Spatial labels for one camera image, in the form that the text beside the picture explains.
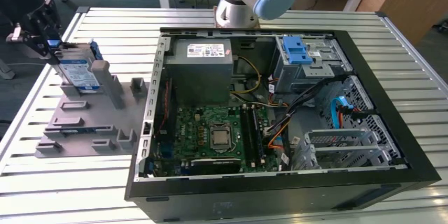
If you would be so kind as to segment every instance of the slatted aluminum table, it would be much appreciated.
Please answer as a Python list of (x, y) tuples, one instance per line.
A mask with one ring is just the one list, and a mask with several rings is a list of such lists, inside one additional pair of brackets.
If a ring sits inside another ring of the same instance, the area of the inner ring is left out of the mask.
[[(132, 77), (150, 81), (159, 28), (212, 26), (212, 10), (91, 8), (76, 13), (64, 40), (95, 38), (120, 81)], [(350, 32), (443, 180), (362, 211), (216, 222), (447, 223), (448, 88), (390, 20), (375, 13), (288, 12), (262, 21), (262, 27)], [(47, 65), (0, 143), (0, 223), (151, 223), (135, 204), (123, 200), (130, 155), (34, 157), (63, 94), (60, 82)]]

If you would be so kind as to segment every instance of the white label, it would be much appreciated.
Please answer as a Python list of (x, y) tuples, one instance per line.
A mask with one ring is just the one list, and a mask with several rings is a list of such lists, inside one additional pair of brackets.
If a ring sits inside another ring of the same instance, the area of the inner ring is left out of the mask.
[(316, 52), (308, 52), (308, 55), (310, 56), (315, 56), (315, 57), (320, 57), (320, 52), (319, 51), (316, 51)]
[(100, 84), (94, 73), (88, 70), (87, 60), (62, 60), (60, 67), (74, 86), (83, 90), (95, 90)]
[(187, 57), (188, 58), (226, 57), (224, 44), (190, 44)]
[(292, 141), (291, 141), (291, 144), (296, 145), (299, 144), (299, 141), (300, 141), (300, 137), (294, 137)]
[(290, 165), (290, 157), (287, 156), (284, 152), (282, 153), (282, 160), (283, 162), (286, 162), (287, 165)]
[(275, 85), (270, 84), (270, 93), (275, 93)]

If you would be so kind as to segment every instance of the ram slot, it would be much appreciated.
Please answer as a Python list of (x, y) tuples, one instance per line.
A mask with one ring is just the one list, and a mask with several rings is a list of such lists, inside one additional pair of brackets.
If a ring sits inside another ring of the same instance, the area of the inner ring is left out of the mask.
[(244, 156), (246, 156), (246, 165), (251, 168), (256, 166), (256, 150), (254, 148), (254, 126), (252, 118), (250, 113), (250, 108), (243, 106), (240, 107), (240, 120), (242, 120), (242, 133), (243, 133), (243, 146), (244, 146)]
[(240, 108), (246, 163), (250, 167), (264, 164), (263, 136), (254, 108)]
[(251, 113), (251, 118), (252, 118), (252, 128), (254, 129), (254, 140), (252, 140), (252, 145), (254, 145), (254, 149), (255, 149), (255, 156), (258, 157), (256, 163), (259, 164), (264, 164), (264, 151), (263, 151), (263, 135), (262, 135), (262, 131), (260, 131), (260, 127), (259, 126), (259, 119), (258, 119), (258, 114), (256, 114), (256, 110), (255, 107), (252, 107), (250, 109), (250, 113)]

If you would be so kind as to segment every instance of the black metal frame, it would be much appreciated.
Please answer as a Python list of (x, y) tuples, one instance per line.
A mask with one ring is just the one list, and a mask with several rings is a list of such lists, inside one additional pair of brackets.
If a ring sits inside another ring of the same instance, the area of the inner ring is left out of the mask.
[[(171, 195), (187, 194), (215, 194), (260, 190), (282, 190), (292, 188), (335, 187), (348, 185), (380, 185), (380, 188), (392, 187), (394, 194), (403, 190), (419, 189), (440, 180), (440, 176), (434, 168), (431, 161), (420, 148), (420, 145), (411, 133), (411, 130), (394, 106), (394, 103), (375, 77), (364, 57), (348, 35), (348, 32), (339, 30), (298, 30), (298, 29), (223, 29), (223, 28), (162, 28), (162, 32), (172, 32), (174, 36), (180, 31), (247, 31), (254, 33), (262, 31), (264, 34), (272, 33), (331, 33), (338, 40), (342, 49), (351, 62), (358, 78), (364, 86), (367, 94), (374, 102), (375, 108), (386, 123), (386, 127), (394, 137), (402, 151), (410, 169), (375, 170), (366, 172), (342, 172), (324, 174), (300, 174), (270, 177), (232, 177), (222, 179), (194, 179), (194, 180), (168, 180), (163, 182), (134, 182), (134, 170), (136, 154), (132, 156), (126, 200), (132, 201), (135, 197), (152, 197), (164, 199)], [(372, 197), (368, 203), (362, 206), (344, 205), (340, 209), (363, 208), (382, 200), (383, 196), (390, 196), (391, 190), (384, 194)]]

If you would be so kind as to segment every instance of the green motherboard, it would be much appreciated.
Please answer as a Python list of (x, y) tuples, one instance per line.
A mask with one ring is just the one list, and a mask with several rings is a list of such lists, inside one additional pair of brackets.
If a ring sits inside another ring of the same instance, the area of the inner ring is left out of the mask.
[[(258, 126), (263, 129), (268, 126), (266, 108), (256, 108), (254, 112)], [(188, 162), (204, 158), (238, 158), (242, 160), (240, 173), (276, 170), (278, 162), (274, 154), (264, 156), (263, 164), (255, 166), (247, 162), (244, 143), (247, 139), (242, 124), (240, 107), (178, 108), (174, 160)], [(182, 175), (179, 165), (171, 166), (171, 169), (166, 169), (167, 175)]]

